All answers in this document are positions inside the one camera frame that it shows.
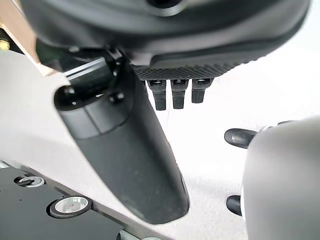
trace white surface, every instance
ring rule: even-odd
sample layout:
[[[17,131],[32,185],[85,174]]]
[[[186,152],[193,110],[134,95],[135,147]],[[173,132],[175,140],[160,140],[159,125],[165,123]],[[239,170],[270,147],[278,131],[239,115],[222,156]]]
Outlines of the white surface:
[[[228,145],[224,132],[257,130],[320,112],[319,16],[317,0],[298,35],[269,56],[216,78],[203,104],[191,104],[189,87],[185,108],[173,110],[168,86],[170,108],[157,115],[190,195],[190,211],[182,219],[151,226],[122,206],[54,110],[53,92],[66,80],[43,78],[28,59],[12,52],[0,54],[0,159],[29,166],[168,238],[245,240],[245,222],[226,209],[225,201],[241,192],[246,151]]]

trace wooden panel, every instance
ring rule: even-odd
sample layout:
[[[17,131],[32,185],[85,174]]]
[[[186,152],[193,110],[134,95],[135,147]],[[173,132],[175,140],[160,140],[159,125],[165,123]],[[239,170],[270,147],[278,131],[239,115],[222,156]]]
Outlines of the wooden panel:
[[[42,65],[39,61],[36,53],[36,35],[25,19],[19,0],[0,0],[0,23],[1,27],[44,76],[55,73],[53,69]]]

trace gray metal plate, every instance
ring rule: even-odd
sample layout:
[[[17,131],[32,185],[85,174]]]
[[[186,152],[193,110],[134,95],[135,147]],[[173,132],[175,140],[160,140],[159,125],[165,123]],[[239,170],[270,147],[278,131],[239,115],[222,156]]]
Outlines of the gray metal plate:
[[[63,194],[46,184],[16,185],[14,179],[24,174],[13,167],[0,169],[1,240],[116,240],[124,228],[93,210],[68,219],[48,216],[47,206]]]

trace black cylinder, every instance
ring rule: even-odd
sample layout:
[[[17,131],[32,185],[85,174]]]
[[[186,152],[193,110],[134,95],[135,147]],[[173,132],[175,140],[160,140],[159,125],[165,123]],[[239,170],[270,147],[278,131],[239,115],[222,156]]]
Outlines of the black cylinder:
[[[128,64],[103,95],[81,100],[59,88],[55,107],[113,194],[136,216],[164,224],[184,216],[189,196],[146,86]]]

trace screw hole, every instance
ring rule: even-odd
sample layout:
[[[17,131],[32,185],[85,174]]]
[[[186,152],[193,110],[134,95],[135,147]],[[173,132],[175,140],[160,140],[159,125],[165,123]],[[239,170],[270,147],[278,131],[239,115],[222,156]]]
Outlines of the screw hole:
[[[178,5],[182,0],[146,0],[146,2],[158,9],[169,9]]]

